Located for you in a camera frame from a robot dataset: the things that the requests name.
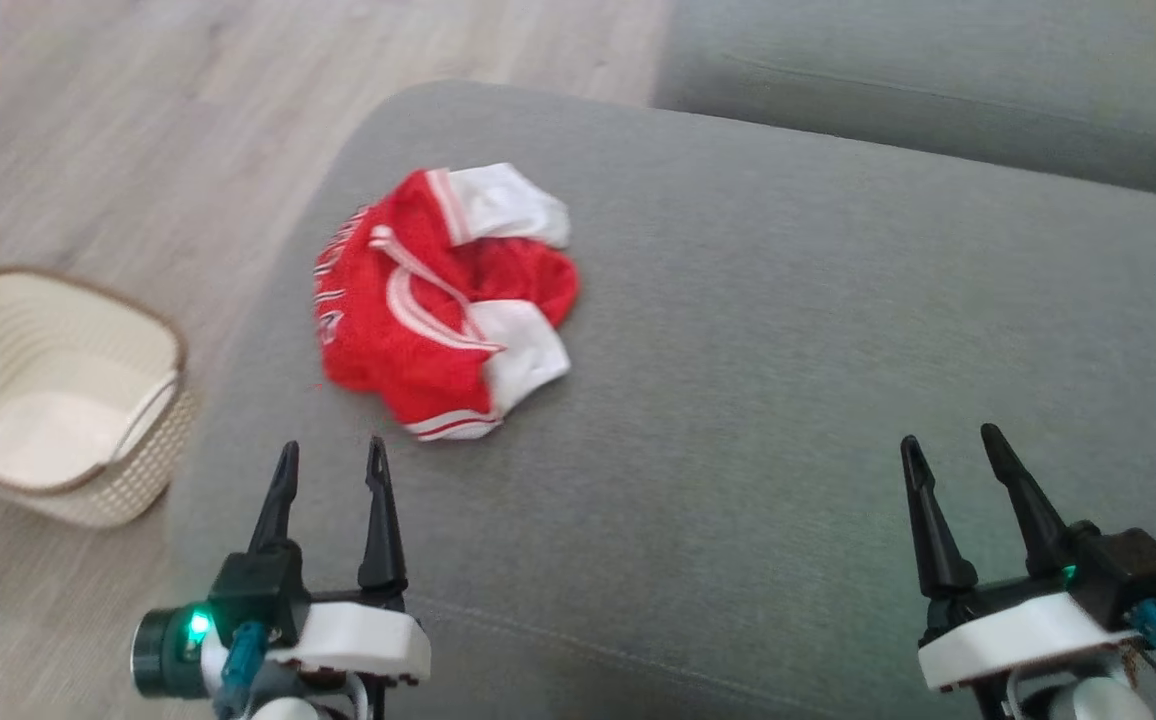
gray fabric surface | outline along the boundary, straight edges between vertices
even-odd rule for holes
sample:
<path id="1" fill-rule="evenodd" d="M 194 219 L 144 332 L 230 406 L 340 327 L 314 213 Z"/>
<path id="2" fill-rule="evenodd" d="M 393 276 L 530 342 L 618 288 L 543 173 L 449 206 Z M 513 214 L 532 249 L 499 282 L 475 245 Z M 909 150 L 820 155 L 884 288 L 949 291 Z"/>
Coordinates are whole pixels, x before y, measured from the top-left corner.
<path id="1" fill-rule="evenodd" d="M 573 373 L 423 445 L 324 384 L 312 266 L 414 168 L 569 203 Z M 1022 574 L 977 425 L 1068 520 L 1156 534 L 1156 195 L 714 118 L 438 83 L 340 155 L 170 493 L 185 597 L 249 542 L 281 443 L 307 584 L 350 587 L 390 441 L 435 680 L 394 717 L 971 717 L 924 688 L 898 441 L 981 578 Z"/>
<path id="2" fill-rule="evenodd" d="M 1156 192 L 1156 3 L 679 0 L 655 104 Z"/>

gray ottoman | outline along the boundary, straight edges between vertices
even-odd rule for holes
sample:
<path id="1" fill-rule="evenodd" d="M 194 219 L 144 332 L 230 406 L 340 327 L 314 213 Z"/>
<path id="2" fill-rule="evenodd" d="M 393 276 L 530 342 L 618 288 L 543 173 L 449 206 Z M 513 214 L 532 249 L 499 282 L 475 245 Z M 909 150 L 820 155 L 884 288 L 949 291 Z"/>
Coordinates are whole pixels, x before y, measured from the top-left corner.
<path id="1" fill-rule="evenodd" d="M 324 384 L 312 261 L 414 168 L 511 161 L 569 203 L 573 373 L 479 441 Z M 435 680 L 405 719 L 971 717 L 927 692 L 898 443 L 984 579 L 1023 548 L 977 425 L 1068 520 L 1156 533 L 1156 195 L 714 118 L 440 83 L 342 151 L 170 495 L 185 597 L 249 542 L 282 443 L 313 588 L 390 443 Z"/>
<path id="2" fill-rule="evenodd" d="M 679 0 L 655 102 L 1156 192 L 1156 3 Z"/>

green light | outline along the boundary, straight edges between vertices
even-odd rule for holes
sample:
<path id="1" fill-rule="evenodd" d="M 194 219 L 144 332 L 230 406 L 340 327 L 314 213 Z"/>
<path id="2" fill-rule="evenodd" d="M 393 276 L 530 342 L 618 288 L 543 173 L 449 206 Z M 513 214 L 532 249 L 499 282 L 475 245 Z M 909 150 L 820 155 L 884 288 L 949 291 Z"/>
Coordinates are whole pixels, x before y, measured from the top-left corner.
<path id="1" fill-rule="evenodd" d="M 191 637 L 199 639 L 209 633 L 209 625 L 212 624 L 213 623 L 208 615 L 197 610 L 191 614 L 191 621 L 188 622 L 188 625 L 186 625 L 186 629 L 188 630 L 188 634 L 191 634 Z"/>

laundry basket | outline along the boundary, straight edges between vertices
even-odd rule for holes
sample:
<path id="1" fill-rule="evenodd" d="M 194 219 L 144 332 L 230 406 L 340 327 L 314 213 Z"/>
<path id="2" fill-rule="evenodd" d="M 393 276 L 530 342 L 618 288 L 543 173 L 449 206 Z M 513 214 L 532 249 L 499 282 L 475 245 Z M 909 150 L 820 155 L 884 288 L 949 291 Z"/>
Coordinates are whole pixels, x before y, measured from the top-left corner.
<path id="1" fill-rule="evenodd" d="M 0 495 L 106 528 L 165 491 L 195 404 L 186 346 L 111 292 L 0 269 Z"/>

